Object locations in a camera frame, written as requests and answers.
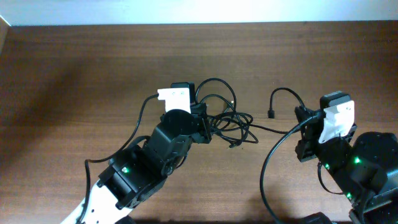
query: black connector plug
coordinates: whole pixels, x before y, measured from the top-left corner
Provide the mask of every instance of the black connector plug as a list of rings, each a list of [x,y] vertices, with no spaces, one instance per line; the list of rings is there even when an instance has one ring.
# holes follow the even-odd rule
[[[272,109],[269,109],[268,118],[274,119],[275,118],[275,111],[273,111]]]

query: white panel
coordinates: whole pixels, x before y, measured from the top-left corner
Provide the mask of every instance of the white panel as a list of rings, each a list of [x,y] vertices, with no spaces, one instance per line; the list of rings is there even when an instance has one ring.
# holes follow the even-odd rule
[[[0,0],[12,26],[398,19],[397,0]]]

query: brown wood tabletop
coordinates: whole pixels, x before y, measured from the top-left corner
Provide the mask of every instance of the brown wood tabletop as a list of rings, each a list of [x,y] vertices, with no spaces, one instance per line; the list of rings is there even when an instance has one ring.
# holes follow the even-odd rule
[[[355,101],[356,137],[398,134],[398,22],[12,27],[0,56],[0,223],[60,223],[83,199],[86,158],[99,159],[129,137],[144,99],[172,82],[226,80],[238,111],[254,123],[289,130],[295,90],[319,109],[336,90]],[[212,82],[200,96],[228,89]],[[209,114],[224,105],[209,100]],[[152,100],[138,135],[164,112]],[[194,144],[187,161],[131,216],[159,221],[271,220],[261,201],[262,163],[281,135],[251,128],[259,144],[233,149],[214,137]],[[325,192],[317,160],[301,164],[299,135],[281,145],[266,170],[271,207],[284,218],[323,212],[348,220],[350,203]],[[92,182],[107,164],[91,165]],[[325,172],[325,184],[338,190]]]

